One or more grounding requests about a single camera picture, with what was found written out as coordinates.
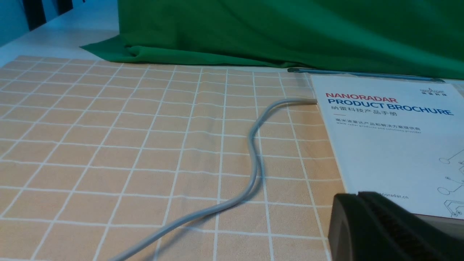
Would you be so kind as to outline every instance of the brochure cover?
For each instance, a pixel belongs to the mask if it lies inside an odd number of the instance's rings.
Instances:
[[[452,85],[311,77],[347,193],[464,219],[464,98]]]

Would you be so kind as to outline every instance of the metal rod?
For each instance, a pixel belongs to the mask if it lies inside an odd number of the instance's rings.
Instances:
[[[398,75],[398,74],[386,74],[386,73],[369,73],[369,72],[343,72],[343,71],[329,71],[329,70],[318,70],[318,69],[305,69],[305,68],[288,68],[288,72],[307,72],[314,74],[340,74],[347,73],[361,77],[377,77],[377,78],[390,78],[390,79],[401,79],[401,80],[414,80],[414,81],[427,81],[427,82],[440,82],[445,81],[438,78],[412,76],[412,75]]]

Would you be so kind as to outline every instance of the white wall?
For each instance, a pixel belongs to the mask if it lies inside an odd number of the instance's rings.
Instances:
[[[0,46],[29,31],[20,0],[0,0]]]

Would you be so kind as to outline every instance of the white grid line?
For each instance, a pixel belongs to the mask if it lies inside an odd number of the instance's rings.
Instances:
[[[226,83],[229,76],[229,70],[226,69]],[[219,175],[218,175],[218,195],[217,202],[221,202],[221,186],[222,186],[222,160],[224,158],[224,128],[226,125],[226,103],[227,103],[227,84],[224,87],[224,108],[222,110],[222,133],[221,133],[221,153],[219,156]],[[216,222],[214,224],[214,240],[213,240],[213,261],[216,261],[218,255],[218,231],[219,230],[219,213],[216,213]]]
[[[258,98],[256,96],[256,87],[255,87],[255,77],[254,77],[255,73],[252,72],[251,74],[253,76],[253,93],[255,94],[254,98],[255,98],[256,118],[258,118],[259,110],[258,110]],[[266,226],[267,226],[267,234],[268,234],[268,241],[269,241],[269,255],[271,256],[271,261],[274,261],[274,245],[272,243],[272,236],[271,236],[271,233],[272,233],[271,232],[271,218],[269,215],[269,202],[267,200],[267,187],[266,187],[265,170],[264,170],[264,158],[261,155],[263,151],[263,147],[261,146],[261,131],[260,130],[257,131],[257,136],[258,136],[258,145],[259,145],[259,151],[260,151],[258,164],[260,164],[261,166],[260,174],[261,174],[261,182],[262,182],[262,188],[263,188],[263,194],[264,194],[264,208],[266,211]]]
[[[142,82],[142,78],[140,78],[140,80],[139,80],[139,82],[138,82],[138,84],[137,84],[137,87],[140,85],[141,82]],[[163,100],[163,98],[164,98],[165,93],[166,93],[166,91],[163,92],[163,97],[161,98],[161,102],[158,104],[158,108],[157,108],[157,110],[156,110],[155,117],[153,117],[153,120],[152,120],[152,122],[151,122],[150,129],[153,127],[153,124],[155,123],[156,117],[158,116],[158,112],[160,111],[161,104],[163,103],[162,100]],[[119,113],[119,115],[118,115],[118,118],[119,118],[119,116],[121,115],[122,111],[124,110],[124,107],[121,109],[121,111],[120,111],[120,113]],[[101,248],[102,248],[102,246],[103,246],[103,243],[104,243],[104,241],[105,241],[105,239],[106,239],[106,235],[108,234],[108,230],[109,230],[109,228],[110,228],[109,225],[113,222],[113,219],[114,219],[114,217],[115,217],[115,215],[116,215],[116,212],[117,212],[117,209],[118,209],[118,207],[119,207],[119,204],[121,204],[122,195],[123,195],[123,193],[126,191],[126,188],[127,188],[128,184],[129,184],[129,182],[130,182],[130,178],[132,177],[132,174],[134,173],[134,168],[135,168],[135,166],[137,165],[137,163],[138,163],[138,161],[139,161],[140,155],[142,154],[142,151],[143,151],[143,149],[144,149],[144,147],[145,147],[145,143],[147,142],[149,135],[150,135],[150,132],[148,131],[147,134],[145,135],[145,139],[143,140],[142,146],[139,148],[139,151],[138,151],[138,153],[137,153],[137,157],[135,158],[135,161],[134,161],[134,163],[132,164],[132,169],[131,169],[131,171],[129,172],[129,175],[127,176],[126,182],[124,183],[124,187],[122,188],[122,191],[121,191],[121,193],[120,193],[120,195],[119,195],[119,197],[118,197],[118,200],[117,200],[117,202],[116,202],[116,205],[115,205],[115,207],[113,208],[113,211],[111,212],[111,217],[108,219],[108,222],[107,222],[107,226],[106,226],[106,228],[105,228],[105,231],[104,231],[104,233],[103,233],[103,235],[102,235],[102,238],[100,239],[100,242],[99,242],[99,244],[98,244],[97,250],[95,251],[95,255],[94,255],[94,257],[93,257],[93,260],[94,260],[94,261],[97,260],[99,254],[100,254]]]
[[[2,92],[5,92],[5,93],[15,93],[15,94],[28,94],[28,96],[30,95],[40,95],[40,96],[51,96],[51,97],[61,97],[63,95],[60,95],[60,94],[44,94],[44,93],[33,93],[33,92],[19,92],[19,91],[0,91],[0,93]],[[157,100],[157,99],[149,99],[149,98],[133,98],[133,97],[129,97],[129,98],[107,98],[107,97],[98,97],[98,96],[95,96],[95,97],[91,97],[91,96],[82,96],[82,95],[65,95],[65,97],[75,97],[75,98],[86,98],[86,99],[93,99],[93,98],[97,98],[97,99],[106,99],[106,100],[145,100],[145,101],[154,101],[154,102],[159,102],[160,100]],[[23,100],[19,101],[17,104],[16,104],[16,107],[24,107],[24,108],[43,108],[43,109],[48,109],[49,107],[44,107],[44,106],[30,106],[30,105],[21,105],[21,103],[25,100],[26,98],[24,98]],[[192,103],[187,103],[187,102],[168,102],[168,101],[164,101],[164,103],[166,104],[186,104],[186,105],[192,105]],[[219,104],[214,104],[214,103],[196,103],[195,105],[211,105],[211,106],[216,106],[216,107],[224,107],[224,108],[238,108],[238,109],[243,109],[243,108],[255,108],[256,106],[222,106],[222,105],[219,105]],[[3,106],[12,106],[11,104],[2,104],[0,103],[0,105],[3,105]],[[261,108],[261,109],[264,109],[266,108],[265,106],[258,106],[258,108]],[[68,111],[82,111],[82,109],[70,109],[70,108],[61,108],[61,107],[53,107],[52,109],[56,109],[56,110],[68,110]],[[290,111],[296,111],[296,112],[304,112],[304,113],[318,113],[317,111],[298,111],[298,110],[290,110]],[[102,111],[102,112],[119,112],[119,111]],[[141,115],[153,115],[153,114],[147,114],[147,113],[137,113],[137,112],[130,112],[130,111],[123,111],[125,113],[133,113],[133,114],[141,114]]]
[[[53,63],[53,62],[42,62],[42,61],[18,61],[18,62],[28,62],[28,63],[41,63],[41,64],[62,64],[62,63]],[[70,65],[82,65],[82,66],[90,66],[89,64],[73,64],[71,63],[70,61],[67,62],[68,64]],[[54,72],[54,71],[41,71],[41,70],[31,70],[35,65],[33,65],[31,68],[29,68],[29,71],[31,72]],[[95,64],[95,66],[97,67],[107,67],[107,68],[117,68],[117,67],[114,67],[114,66],[105,66],[105,65],[98,65],[98,64]],[[22,71],[21,69],[13,69],[13,68],[4,68],[6,70],[12,70],[12,71]],[[138,71],[143,71],[143,70],[146,70],[147,68],[128,68],[128,67],[124,67],[123,66],[123,69],[134,69],[134,70],[138,70]],[[67,74],[80,74],[80,73],[76,73],[76,72],[60,72],[59,71],[60,69],[58,69],[58,71],[55,71],[55,72],[58,72],[58,73],[67,73]],[[172,72],[172,71],[169,71],[169,70],[159,70],[159,69],[152,69],[148,66],[148,70],[149,71],[157,71],[157,72]],[[224,75],[223,73],[216,73],[216,72],[182,72],[182,71],[177,71],[177,72],[180,72],[180,73],[188,73],[188,74],[212,74],[212,75]],[[266,77],[266,78],[279,78],[280,77],[280,72],[271,72],[271,73],[275,73],[277,76],[256,76],[256,77]],[[93,73],[89,73],[88,75],[96,75],[96,76],[109,76],[109,75],[101,75],[101,74],[93,74]],[[240,76],[240,77],[252,77],[251,75],[241,75],[241,74],[233,74],[233,73],[230,73],[229,75],[233,75],[233,76]],[[130,76],[119,76],[119,75],[116,75],[116,77],[121,77],[121,78],[139,78],[139,77],[130,77]],[[294,79],[293,77],[282,77],[283,79]]]
[[[282,85],[282,91],[284,92],[284,97],[287,98],[286,95],[285,95],[285,90],[284,90],[283,85]],[[288,114],[288,117],[289,117],[289,120],[290,120],[290,126],[291,126],[291,129],[292,129],[292,132],[293,132],[293,137],[295,139],[296,150],[298,151],[298,156],[300,157],[300,164],[301,164],[301,167],[303,169],[304,178],[306,179],[306,186],[308,187],[309,197],[311,199],[311,205],[313,205],[313,210],[314,210],[314,214],[315,214],[315,217],[316,217],[317,227],[319,228],[319,234],[321,235],[321,237],[324,237],[324,231],[322,229],[321,220],[319,218],[319,214],[317,213],[317,208],[315,207],[316,203],[314,201],[313,192],[311,190],[311,185],[309,184],[309,181],[308,181],[308,173],[306,171],[306,167],[304,166],[303,157],[302,157],[302,154],[301,154],[299,142],[296,139],[295,128],[293,126],[293,122],[292,122],[292,119],[291,119],[290,112],[287,111],[287,114]],[[330,256],[330,252],[329,252],[329,249],[328,249],[328,246],[327,246],[325,240],[322,241],[322,244],[324,246],[324,250],[325,250],[325,253],[326,253],[327,260],[329,261],[329,260],[331,260],[331,256]]]
[[[47,107],[31,107],[31,108],[43,108],[43,109],[49,109]],[[55,110],[63,110],[63,111],[82,111],[83,110],[76,110],[76,109],[55,109]],[[91,111],[91,112],[112,112],[112,113],[117,113],[117,111]],[[143,113],[134,113],[134,112],[126,112],[123,111],[122,113],[125,114],[134,114],[134,115],[144,115],[144,116],[154,116],[154,114],[143,114]],[[188,117],[183,117],[183,116],[173,116],[173,115],[159,115],[159,117],[172,117],[172,118],[185,118],[187,119]],[[209,117],[209,116],[193,116],[193,119],[195,118],[208,118],[212,120],[222,120],[214,117]],[[249,119],[225,119],[226,121],[246,121],[246,122],[254,122],[254,120],[249,120]],[[0,121],[16,121],[16,122],[25,122],[25,123],[40,123],[40,124],[52,124],[52,125],[71,125],[71,124],[60,124],[60,123],[49,123],[49,122],[39,122],[39,121],[25,121],[25,120],[15,120],[15,119],[1,119]],[[288,123],[279,123],[279,122],[266,122],[267,124],[279,124],[279,125],[287,125]],[[295,124],[295,125],[300,125],[300,126],[324,126],[323,124]],[[81,125],[81,126],[87,126],[87,127],[108,127],[106,125]],[[147,130],[147,129],[133,129],[133,128],[121,128],[118,127],[119,129],[129,129],[129,130]],[[172,131],[172,130],[155,130],[155,131],[164,131],[164,132],[185,132],[185,131]],[[282,138],[276,138],[276,137],[263,137],[267,139],[282,139]]]
[[[28,222],[43,222],[43,223],[50,223],[51,220],[46,219],[33,219],[33,218],[0,218],[0,220],[9,220],[9,221],[28,221]],[[69,225],[77,225],[77,226],[94,226],[94,227],[106,227],[107,224],[104,223],[83,223],[83,222],[74,222],[74,221],[65,221],[65,220],[58,220],[55,222],[56,224],[69,224]],[[161,228],[162,225],[149,225],[149,224],[110,224],[112,228]],[[186,227],[180,226],[181,229],[198,231],[202,233],[215,233],[214,230],[211,229],[201,229],[195,227]],[[219,234],[232,234],[232,235],[255,235],[255,236],[269,236],[268,233],[250,233],[250,232],[243,232],[243,231],[230,231],[230,230],[218,230]],[[323,237],[316,237],[316,236],[302,236],[302,235],[287,235],[287,234],[270,234],[271,237],[283,237],[283,238],[295,238],[295,239],[312,239],[312,240],[324,240],[327,238]]]
[[[60,166],[60,167],[80,167],[85,168],[85,165],[72,165],[72,164],[59,164],[59,163],[40,163],[40,162],[20,162],[14,160],[0,160],[1,162],[10,162],[10,163],[19,163],[19,164],[35,164],[35,165],[44,165],[44,166]],[[153,171],[153,172],[169,172],[175,173],[175,170],[161,170],[161,169],[138,169],[138,168],[121,168],[121,167],[107,167],[107,166],[89,166],[89,169],[109,169],[109,170],[134,170],[134,171]],[[179,170],[179,173],[202,173],[209,175],[219,175],[219,173],[212,173],[207,171],[191,171],[191,170]],[[223,176],[238,176],[238,177],[249,177],[250,175],[242,174],[233,174],[233,173],[221,173]],[[297,180],[297,181],[316,181],[316,182],[330,182],[330,181],[339,181],[340,178],[333,179],[305,179],[305,178],[292,178],[292,177],[280,177],[280,176],[266,176],[267,179],[282,179],[282,180]]]
[[[187,128],[186,130],[188,131],[189,128],[190,128],[190,122],[192,120],[192,116],[193,116],[193,110],[195,108],[195,101],[197,99],[197,95],[198,95],[198,89],[200,88],[200,80],[201,80],[201,75],[198,77],[198,83],[197,83],[197,89],[196,89],[196,92],[195,92],[195,96],[193,97],[193,104],[192,104],[192,107],[190,108],[190,118],[188,119],[188,122],[187,122]],[[170,198],[168,200],[168,206],[166,207],[166,212],[165,212],[165,215],[164,215],[164,219],[163,219],[163,226],[166,225],[166,222],[168,220],[168,215],[169,215],[169,210],[171,208],[171,204],[172,204],[172,196],[174,195],[174,189],[175,189],[175,184],[177,182],[177,177],[179,175],[179,170],[180,170],[180,164],[181,164],[181,161],[182,161],[182,156],[183,156],[183,152],[184,152],[184,148],[185,148],[185,143],[186,143],[186,140],[187,140],[187,133],[185,133],[184,135],[184,139],[182,141],[182,146],[180,147],[180,154],[179,154],[179,159],[178,159],[178,162],[177,162],[177,167],[176,167],[176,171],[175,171],[175,174],[174,174],[174,181],[173,181],[173,185],[171,187],[171,193],[169,194]],[[160,247],[161,247],[161,241],[162,241],[163,238],[160,238],[156,244],[156,251],[155,251],[155,255],[153,257],[153,261],[157,261],[158,260],[158,254],[159,254],[159,250],[160,250]]]
[[[56,104],[58,104],[58,102],[59,102],[63,97],[64,97],[64,95],[57,101]],[[95,100],[96,100],[96,98],[94,98],[94,99],[92,100],[92,102],[87,106],[87,109],[90,108],[90,107],[93,105],[93,103],[95,102]],[[81,113],[81,115],[80,115],[79,118],[75,121],[75,123],[79,122],[79,120],[84,116],[85,112],[86,112],[86,111],[84,111],[83,113]],[[69,128],[69,129],[66,131],[66,133],[65,133],[65,134],[63,135],[63,137],[61,138],[60,142],[63,142],[63,141],[64,141],[64,139],[66,138],[66,136],[69,134],[70,131],[71,131],[71,128]],[[110,131],[111,131],[111,128],[108,130],[106,136],[108,136],[108,134],[109,134]],[[53,149],[53,151],[50,153],[50,155],[47,157],[47,159],[44,160],[44,162],[47,162],[47,161],[49,160],[49,158],[51,157],[52,153],[56,150],[56,148],[57,148],[58,146],[59,146],[59,144],[56,145],[56,147]],[[50,223],[50,225],[48,226],[48,228],[47,228],[47,230],[46,230],[44,236],[43,236],[42,239],[40,240],[39,245],[37,246],[37,248],[36,248],[35,251],[34,251],[34,254],[33,254],[32,257],[31,257],[31,260],[34,260],[35,257],[36,257],[36,255],[39,253],[40,248],[42,247],[42,245],[44,244],[45,240],[47,239],[47,237],[48,237],[50,231],[51,231],[52,228],[53,228],[54,223],[58,220],[59,216],[61,215],[61,213],[62,213],[62,212],[64,211],[64,209],[66,208],[66,206],[67,206],[69,200],[71,199],[71,197],[72,197],[72,195],[73,195],[73,192],[76,191],[76,188],[78,187],[80,181],[83,179],[85,173],[87,172],[88,166],[90,166],[90,163],[93,161],[93,159],[95,158],[95,156],[97,155],[97,153],[99,152],[99,150],[100,150],[100,147],[98,147],[98,148],[95,150],[95,152],[94,152],[94,154],[92,155],[92,158],[90,159],[90,161],[89,161],[89,163],[87,164],[86,168],[85,168],[84,171],[82,172],[81,176],[80,176],[79,179],[77,180],[77,182],[76,182],[76,184],[74,185],[74,187],[72,188],[71,192],[68,194],[68,196],[67,196],[66,200],[64,201],[64,204],[63,204],[63,206],[61,207],[60,211],[55,215],[55,218],[53,219],[53,221],[52,221],[52,222]]]
[[[21,187],[13,186],[0,186],[0,189],[12,189],[12,190],[21,190]],[[98,192],[98,191],[85,191],[85,190],[68,190],[68,189],[39,189],[39,188],[25,188],[24,191],[39,191],[39,192],[58,192],[58,193],[71,193],[73,194],[85,194],[85,195],[102,195],[102,196],[132,196],[132,197],[146,197],[146,198],[166,198],[169,199],[170,196],[161,196],[161,195],[149,195],[149,194],[134,194],[134,193],[109,193],[109,192]],[[216,202],[225,202],[227,199],[220,198],[219,201],[214,197],[199,197],[199,196],[184,196],[184,195],[174,195],[172,198],[185,198],[191,200],[206,200],[206,201],[216,201]],[[292,207],[303,207],[303,208],[312,208],[312,205],[307,204],[293,204],[293,203],[284,203],[284,202],[264,202],[264,201],[254,201],[254,200],[244,200],[245,203],[250,204],[269,204],[277,206],[292,206]],[[331,208],[332,205],[318,205],[317,208]]]
[[[14,141],[14,142],[25,142],[25,143],[53,143],[53,144],[63,144],[63,145],[76,145],[76,146],[85,146],[85,147],[102,147],[102,148],[119,148],[119,149],[139,149],[140,147],[131,147],[131,146],[115,146],[115,145],[97,145],[97,144],[82,144],[82,143],[69,143],[69,142],[57,142],[57,141],[42,141],[42,140],[27,140],[27,139],[3,139],[0,138],[0,141]],[[169,148],[144,148],[145,150],[170,150],[170,151],[180,151],[181,149],[169,149]],[[199,152],[206,152],[211,154],[221,154],[220,151],[211,151],[211,150],[201,150],[197,148],[185,148],[184,150],[194,150]],[[240,152],[224,152],[227,155],[248,155],[248,153]],[[299,159],[298,157],[287,157],[279,155],[263,155],[265,157],[279,157],[279,158],[293,158]],[[323,157],[323,158],[303,158],[303,159],[314,159],[314,160],[323,160],[323,159],[333,159],[333,157]]]

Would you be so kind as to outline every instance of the black device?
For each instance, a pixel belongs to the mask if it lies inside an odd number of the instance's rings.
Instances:
[[[333,261],[464,260],[464,241],[375,192],[334,196],[329,244]]]

